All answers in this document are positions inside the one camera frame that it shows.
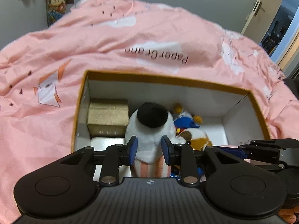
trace gold box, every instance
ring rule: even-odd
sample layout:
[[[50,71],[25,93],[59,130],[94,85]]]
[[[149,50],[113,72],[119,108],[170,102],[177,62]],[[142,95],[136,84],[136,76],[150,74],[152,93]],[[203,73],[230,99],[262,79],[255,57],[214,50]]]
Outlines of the gold box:
[[[125,137],[129,123],[128,101],[91,99],[87,126],[91,137]]]

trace black fur patch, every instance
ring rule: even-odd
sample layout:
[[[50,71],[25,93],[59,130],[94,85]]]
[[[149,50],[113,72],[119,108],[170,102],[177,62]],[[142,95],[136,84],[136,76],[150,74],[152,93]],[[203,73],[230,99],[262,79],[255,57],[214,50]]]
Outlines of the black fur patch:
[[[138,108],[137,119],[149,128],[158,128],[166,123],[168,110],[162,105],[146,102]]]

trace ribbed gray panel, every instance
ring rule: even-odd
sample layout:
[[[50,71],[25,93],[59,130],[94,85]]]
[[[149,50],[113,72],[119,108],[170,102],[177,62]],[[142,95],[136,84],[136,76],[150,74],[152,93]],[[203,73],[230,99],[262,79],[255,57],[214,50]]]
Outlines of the ribbed gray panel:
[[[277,216],[239,220],[214,210],[198,189],[176,179],[125,178],[117,187],[103,188],[86,209],[69,217],[39,220],[22,216],[15,224],[283,224]]]

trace metal screw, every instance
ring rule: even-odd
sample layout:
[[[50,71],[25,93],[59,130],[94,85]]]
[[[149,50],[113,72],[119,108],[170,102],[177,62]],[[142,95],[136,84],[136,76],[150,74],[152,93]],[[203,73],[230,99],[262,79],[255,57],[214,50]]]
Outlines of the metal screw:
[[[198,178],[193,176],[184,177],[183,181],[187,184],[195,184],[198,181]]]
[[[101,181],[105,184],[113,184],[116,181],[116,178],[113,176],[105,176],[101,179]]]

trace bed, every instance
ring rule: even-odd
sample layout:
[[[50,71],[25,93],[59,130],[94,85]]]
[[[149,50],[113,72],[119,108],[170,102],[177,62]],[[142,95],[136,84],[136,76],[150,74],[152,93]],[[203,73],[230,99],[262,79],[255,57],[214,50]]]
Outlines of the bed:
[[[166,4],[82,0],[49,29],[0,51],[1,224],[20,215],[16,181],[70,153],[86,69],[242,87],[253,92],[271,138],[299,139],[299,101],[250,39]]]

